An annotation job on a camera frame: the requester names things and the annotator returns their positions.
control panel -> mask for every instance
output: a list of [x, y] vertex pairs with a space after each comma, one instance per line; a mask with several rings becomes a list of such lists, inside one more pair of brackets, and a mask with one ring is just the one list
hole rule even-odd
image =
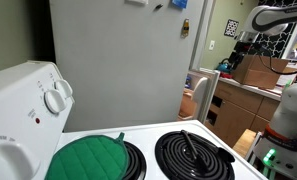
[[0, 179], [44, 179], [72, 94], [53, 63], [0, 71]]

green pot holder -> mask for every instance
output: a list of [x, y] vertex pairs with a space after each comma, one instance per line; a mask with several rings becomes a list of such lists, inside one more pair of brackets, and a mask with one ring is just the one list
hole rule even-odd
[[45, 179], [122, 179], [128, 165], [123, 137], [87, 136], [67, 144], [53, 156]]

cardboard box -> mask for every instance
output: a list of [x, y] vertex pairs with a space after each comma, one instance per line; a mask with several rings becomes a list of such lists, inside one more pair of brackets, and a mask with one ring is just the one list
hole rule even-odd
[[[265, 65], [269, 66], [269, 57], [261, 56]], [[271, 58], [272, 67], [283, 72], [288, 64], [287, 60]], [[279, 74], [266, 68], [260, 61], [258, 55], [245, 55], [242, 62], [232, 71], [233, 79], [240, 84], [257, 86], [264, 89], [274, 89], [280, 77]]]

white refrigerator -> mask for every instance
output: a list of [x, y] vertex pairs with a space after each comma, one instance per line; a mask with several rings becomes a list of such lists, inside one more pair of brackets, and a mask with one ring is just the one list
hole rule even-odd
[[182, 9], [172, 0], [50, 0], [57, 65], [76, 101], [65, 131], [175, 121], [209, 2]]

black coil burner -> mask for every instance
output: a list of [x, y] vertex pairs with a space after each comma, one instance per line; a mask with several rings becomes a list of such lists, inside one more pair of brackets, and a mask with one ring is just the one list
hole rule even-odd
[[124, 141], [128, 152], [128, 168], [123, 180], [143, 180], [146, 175], [146, 159], [142, 152], [133, 144]]
[[160, 169], [174, 180], [233, 180], [234, 170], [229, 162], [222, 160], [204, 141], [210, 141], [189, 133], [192, 144], [205, 161], [208, 172], [197, 168], [187, 142], [180, 131], [163, 135], [156, 144], [155, 155]]

